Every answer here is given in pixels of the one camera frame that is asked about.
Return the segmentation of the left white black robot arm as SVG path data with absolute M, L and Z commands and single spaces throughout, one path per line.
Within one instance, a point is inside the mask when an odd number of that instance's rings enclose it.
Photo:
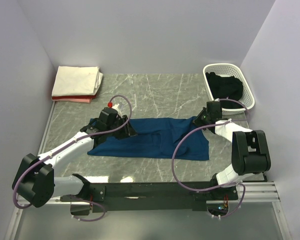
M 130 115 L 121 114 L 116 106 L 105 107 L 99 117 L 90 120 L 66 142 L 39 155 L 27 154 L 12 183 L 15 206 L 21 207 L 18 196 L 36 208 L 42 207 L 53 197 L 72 195 L 78 201 L 89 199 L 91 183 L 85 177 L 77 173 L 68 177 L 56 177 L 55 174 L 109 137 L 121 140 L 136 136 L 130 118 Z

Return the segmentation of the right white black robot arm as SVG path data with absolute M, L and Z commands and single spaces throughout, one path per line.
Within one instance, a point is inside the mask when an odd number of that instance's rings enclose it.
M 227 194 L 230 184 L 238 184 L 247 177 L 270 170 L 271 158 L 265 132 L 242 127 L 224 117 L 219 101 L 208 101 L 192 122 L 196 127 L 208 129 L 231 143 L 231 164 L 216 173 L 216 183 L 209 187 L 212 198 L 220 200 Z

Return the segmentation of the blue t-shirt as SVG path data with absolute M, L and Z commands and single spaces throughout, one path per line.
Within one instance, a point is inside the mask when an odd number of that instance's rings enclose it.
M 111 136 L 87 154 L 101 157 L 170 159 L 181 139 L 196 128 L 193 124 L 194 118 L 131 119 L 130 123 L 137 136 L 124 139 Z M 191 161 L 209 160 L 209 141 L 201 130 L 194 132 L 181 144 L 175 158 Z

